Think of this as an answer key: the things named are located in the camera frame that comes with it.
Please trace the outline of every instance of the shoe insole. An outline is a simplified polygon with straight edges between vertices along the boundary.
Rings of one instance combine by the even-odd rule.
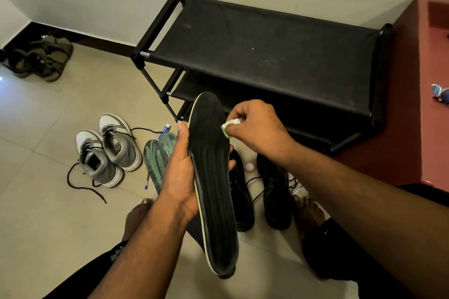
[[[217,96],[200,94],[190,113],[188,149],[195,169],[207,262],[211,270],[226,276],[233,273],[239,257],[239,240],[229,188],[229,139],[221,125],[225,111]]]

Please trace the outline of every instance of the foot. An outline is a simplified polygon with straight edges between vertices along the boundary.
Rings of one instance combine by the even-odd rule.
[[[293,199],[295,200],[293,217],[302,242],[312,228],[320,226],[325,221],[324,212],[315,201],[309,198],[304,198],[302,203],[297,195],[294,195]]]
[[[146,214],[153,205],[153,200],[143,199],[142,203],[135,206],[132,211],[126,216],[125,233],[123,234],[122,241],[128,241],[132,235],[137,231]]]

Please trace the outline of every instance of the person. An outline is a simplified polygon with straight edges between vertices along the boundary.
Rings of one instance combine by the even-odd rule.
[[[238,104],[228,121],[236,118],[241,123],[228,125],[228,135],[289,171],[331,215],[324,221],[313,200],[295,198],[304,256],[319,277],[352,278],[364,298],[449,298],[447,193],[428,200],[296,143],[261,100]],[[126,247],[108,254],[114,260],[89,298],[163,298],[198,210],[188,128],[179,122],[159,198],[130,213],[139,220],[125,229]]]

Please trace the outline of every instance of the gray sneaker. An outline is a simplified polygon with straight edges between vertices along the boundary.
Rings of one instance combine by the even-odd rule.
[[[104,114],[99,125],[103,148],[112,163],[126,171],[138,169],[142,165],[142,154],[126,122],[116,115]]]
[[[82,130],[76,135],[80,163],[86,174],[105,187],[118,186],[123,180],[123,170],[113,164],[101,146],[101,136],[92,130]]]

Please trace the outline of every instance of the tile floor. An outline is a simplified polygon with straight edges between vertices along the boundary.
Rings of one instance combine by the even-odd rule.
[[[147,69],[160,87],[171,73],[155,65]],[[76,133],[98,130],[105,112],[132,127],[160,130],[170,123],[175,132],[176,124],[129,58],[80,45],[55,83],[34,75],[20,80],[0,67],[0,104],[0,299],[40,298],[117,244],[127,213],[154,195],[152,185],[144,190],[145,167],[127,173],[117,188],[99,188],[108,204],[70,188],[66,175],[77,159]],[[178,110],[181,102],[172,105]],[[156,137],[135,135],[141,148]],[[232,143],[244,162],[255,160],[241,142]],[[91,182],[80,169],[71,181],[87,187]],[[262,187],[260,180],[249,186],[253,196]],[[235,275],[213,275],[186,234],[167,298],[357,298],[354,283],[314,277],[301,259],[293,226],[275,231],[264,220],[262,201],[255,210],[255,227],[239,233]]]

